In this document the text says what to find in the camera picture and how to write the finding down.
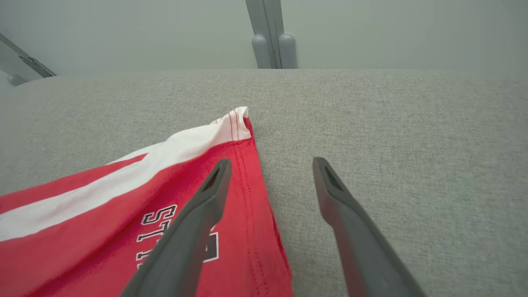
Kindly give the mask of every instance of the gray cushion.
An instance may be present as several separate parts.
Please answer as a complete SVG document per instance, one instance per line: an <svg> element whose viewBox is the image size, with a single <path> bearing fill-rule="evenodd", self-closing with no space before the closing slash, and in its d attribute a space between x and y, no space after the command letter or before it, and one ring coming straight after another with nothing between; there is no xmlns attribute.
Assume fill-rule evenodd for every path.
<svg viewBox="0 0 528 297"><path fill-rule="evenodd" d="M249 106L297 296L346 294L312 157L331 163L431 296L528 290L528 83L411 70L65 76L0 100L0 194Z"/></svg>

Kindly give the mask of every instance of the red stitching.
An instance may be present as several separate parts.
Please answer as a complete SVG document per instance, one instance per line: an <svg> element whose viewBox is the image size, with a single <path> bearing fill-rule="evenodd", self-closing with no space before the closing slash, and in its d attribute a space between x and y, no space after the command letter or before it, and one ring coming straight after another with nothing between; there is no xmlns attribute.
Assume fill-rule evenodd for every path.
<svg viewBox="0 0 528 297"><path fill-rule="evenodd" d="M244 168L244 176L246 177L246 187L248 188L248 192L249 192L249 203L250 203L251 217L254 218L253 206L252 206L253 205L253 201L251 199L251 189L250 189L249 183L248 183L248 171L246 170L246 163L244 162L244 156L242 154L240 154L240 159L242 160L242 166ZM257 236L257 231L255 230L255 224L253 224L253 236L255 236L255 237ZM262 281L264 282L264 288L266 289L266 295L269 296L268 282L266 282L266 278L264 277L264 269L262 268L262 261L260 260L260 257L259 257L259 254L258 254L258 250L257 250L257 246L254 244L253 248L255 249L255 255L257 256L257 262L259 263L259 266L260 266L260 275L262 276Z"/></svg>
<svg viewBox="0 0 528 297"><path fill-rule="evenodd" d="M240 136L238 136L238 115L237 115L237 111L236 110L233 110L233 111L234 111L234 116L237 119L237 140L240 140Z"/></svg>
<svg viewBox="0 0 528 297"><path fill-rule="evenodd" d="M231 140L233 140L233 124L231 123L231 112L229 112L228 115L229 115L229 125L231 127ZM240 170L240 163L238 162L237 149L236 149L236 146L235 146L234 142L231 142L231 143L233 144L234 157L235 157L235 160L237 161L237 167L238 167L238 173L239 173L239 177L240 177L240 182L243 183L243 181L242 181L242 171ZM246 210L245 211L245 213L246 213L246 243L248 244L248 247L249 247L249 227L248 227L248 212L247 212L248 206L247 206L247 203L246 203L246 191L244 191L243 184L242 184L242 197L243 197L243 200L244 200L244 209ZM249 248L248 248L248 257L249 257L249 268L251 268L251 276L253 277L253 282L255 284L255 290L257 291L257 294L260 296L260 290L259 290L258 285L257 285L257 278L255 276L255 271L253 269L253 264L252 264L252 261L251 261L251 252L249 251Z"/></svg>

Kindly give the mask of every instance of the white stripe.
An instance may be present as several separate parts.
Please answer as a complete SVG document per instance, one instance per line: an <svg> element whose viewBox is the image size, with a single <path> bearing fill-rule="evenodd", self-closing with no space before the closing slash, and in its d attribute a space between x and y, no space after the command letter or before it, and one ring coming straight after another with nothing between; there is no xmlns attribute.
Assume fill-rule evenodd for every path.
<svg viewBox="0 0 528 297"><path fill-rule="evenodd" d="M251 133L243 121L243 118L247 117L248 109L238 107L236 111L236 118L231 111L231 117L225 115L216 124L178 132L165 142L129 154L126 156L128 159L148 153L141 161L125 166L84 187L1 214L0 242L35 234L58 225L140 187L162 169L198 157L215 145L232 141L232 137L237 137L237 122L239 139L249 139Z"/></svg>

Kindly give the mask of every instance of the red jersey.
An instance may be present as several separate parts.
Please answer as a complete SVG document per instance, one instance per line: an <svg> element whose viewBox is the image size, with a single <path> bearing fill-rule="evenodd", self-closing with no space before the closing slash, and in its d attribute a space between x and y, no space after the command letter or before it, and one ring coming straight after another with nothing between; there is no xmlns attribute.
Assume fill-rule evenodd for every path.
<svg viewBox="0 0 528 297"><path fill-rule="evenodd" d="M216 163L225 210L197 296L292 296L246 107L110 164L0 197L0 295L119 296Z"/></svg>

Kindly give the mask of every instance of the white wall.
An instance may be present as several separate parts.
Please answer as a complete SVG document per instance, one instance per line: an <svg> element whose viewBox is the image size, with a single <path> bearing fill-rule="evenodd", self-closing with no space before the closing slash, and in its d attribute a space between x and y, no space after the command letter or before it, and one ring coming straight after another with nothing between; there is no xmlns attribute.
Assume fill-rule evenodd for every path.
<svg viewBox="0 0 528 297"><path fill-rule="evenodd" d="M5 0L0 32L57 75L257 67L240 0Z"/></svg>
<svg viewBox="0 0 528 297"><path fill-rule="evenodd" d="M528 71L527 0L283 0L299 68Z"/></svg>

